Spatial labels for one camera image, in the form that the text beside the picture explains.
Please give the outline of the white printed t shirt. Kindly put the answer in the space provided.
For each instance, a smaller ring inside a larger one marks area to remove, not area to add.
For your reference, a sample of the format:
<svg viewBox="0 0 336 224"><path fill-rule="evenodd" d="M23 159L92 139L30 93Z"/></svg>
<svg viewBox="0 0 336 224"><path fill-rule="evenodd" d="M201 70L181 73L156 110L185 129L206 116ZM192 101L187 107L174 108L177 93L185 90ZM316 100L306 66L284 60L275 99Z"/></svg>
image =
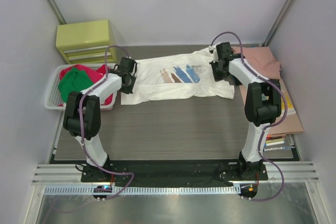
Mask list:
<svg viewBox="0 0 336 224"><path fill-rule="evenodd" d="M234 86L226 80L214 80L212 60L213 55L207 48L189 54L138 60L133 93L122 93L121 104L213 96L233 99Z"/></svg>

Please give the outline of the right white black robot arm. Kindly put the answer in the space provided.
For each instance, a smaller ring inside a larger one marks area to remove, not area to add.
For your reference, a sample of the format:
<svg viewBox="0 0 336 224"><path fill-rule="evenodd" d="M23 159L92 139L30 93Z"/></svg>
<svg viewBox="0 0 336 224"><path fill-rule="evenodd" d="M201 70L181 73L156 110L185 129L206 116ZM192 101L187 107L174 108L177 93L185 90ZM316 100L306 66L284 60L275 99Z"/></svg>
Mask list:
<svg viewBox="0 0 336 224"><path fill-rule="evenodd" d="M213 60L214 80L233 76L246 88L245 117L249 122L247 138L236 167L234 178L254 180L263 171L263 148L269 127L281 116L281 89L277 80L258 73L240 53L234 53L229 42L209 46Z"/></svg>

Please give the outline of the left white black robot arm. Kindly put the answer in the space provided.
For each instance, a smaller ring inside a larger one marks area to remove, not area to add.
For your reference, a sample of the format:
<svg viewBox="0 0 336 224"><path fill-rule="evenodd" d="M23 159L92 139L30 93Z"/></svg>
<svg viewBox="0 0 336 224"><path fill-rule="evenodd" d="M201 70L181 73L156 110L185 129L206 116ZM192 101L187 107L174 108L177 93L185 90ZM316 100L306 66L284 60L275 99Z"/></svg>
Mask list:
<svg viewBox="0 0 336 224"><path fill-rule="evenodd" d="M112 69L105 66L105 69L105 75L96 83L70 92L65 107L63 127L79 142L86 156L83 182L107 182L112 176L110 158L99 137L101 105L117 92L133 93L138 64L123 57L118 65Z"/></svg>

